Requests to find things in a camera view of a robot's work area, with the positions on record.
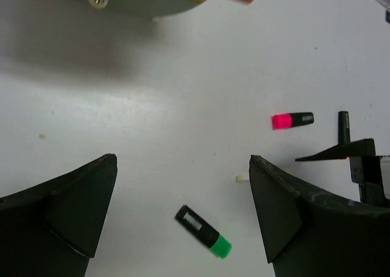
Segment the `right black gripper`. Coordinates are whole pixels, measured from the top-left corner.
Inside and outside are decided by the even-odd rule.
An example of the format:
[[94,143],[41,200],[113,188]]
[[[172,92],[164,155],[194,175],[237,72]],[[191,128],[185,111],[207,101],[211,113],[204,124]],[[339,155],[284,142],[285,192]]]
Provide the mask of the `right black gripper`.
[[317,154],[295,159],[296,162],[339,160],[349,158],[351,179],[358,184],[360,202],[364,204],[389,204],[385,195],[382,163],[389,156],[375,156],[375,142],[365,138],[333,146]]

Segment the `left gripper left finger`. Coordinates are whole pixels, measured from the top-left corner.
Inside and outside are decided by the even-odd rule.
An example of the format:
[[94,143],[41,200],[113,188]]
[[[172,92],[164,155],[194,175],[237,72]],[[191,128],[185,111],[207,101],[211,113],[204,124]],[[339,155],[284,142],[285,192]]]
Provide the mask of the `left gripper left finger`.
[[1,198],[1,276],[85,276],[117,176],[105,154]]

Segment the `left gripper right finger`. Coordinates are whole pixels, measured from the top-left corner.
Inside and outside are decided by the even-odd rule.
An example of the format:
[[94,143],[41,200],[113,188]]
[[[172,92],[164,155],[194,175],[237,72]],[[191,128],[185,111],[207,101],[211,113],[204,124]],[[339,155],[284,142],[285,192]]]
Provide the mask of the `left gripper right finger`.
[[249,179],[276,276],[389,275],[389,209],[335,195],[258,155]]

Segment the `orange cap black highlighter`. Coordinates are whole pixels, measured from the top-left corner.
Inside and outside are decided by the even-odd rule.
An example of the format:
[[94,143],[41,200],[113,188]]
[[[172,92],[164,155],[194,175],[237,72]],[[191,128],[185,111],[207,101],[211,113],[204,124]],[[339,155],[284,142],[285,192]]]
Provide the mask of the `orange cap black highlighter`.
[[338,146],[339,149],[337,159],[348,159],[348,147],[350,143],[350,124],[348,111],[342,110],[338,112]]

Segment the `white pen pale cap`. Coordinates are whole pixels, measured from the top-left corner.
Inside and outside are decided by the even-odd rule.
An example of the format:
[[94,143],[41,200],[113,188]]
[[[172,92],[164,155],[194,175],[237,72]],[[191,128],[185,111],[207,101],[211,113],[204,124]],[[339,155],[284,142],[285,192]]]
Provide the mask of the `white pen pale cap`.
[[235,182],[236,183],[245,183],[245,182],[249,182],[249,179],[246,179],[243,175],[239,174],[235,177]]

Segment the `pink cap black highlighter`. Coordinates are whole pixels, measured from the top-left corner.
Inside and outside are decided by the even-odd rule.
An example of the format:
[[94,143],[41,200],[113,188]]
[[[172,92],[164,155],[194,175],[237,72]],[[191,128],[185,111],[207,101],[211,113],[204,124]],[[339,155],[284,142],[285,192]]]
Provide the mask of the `pink cap black highlighter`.
[[281,113],[273,115],[271,118],[274,130],[296,128],[314,123],[312,112]]

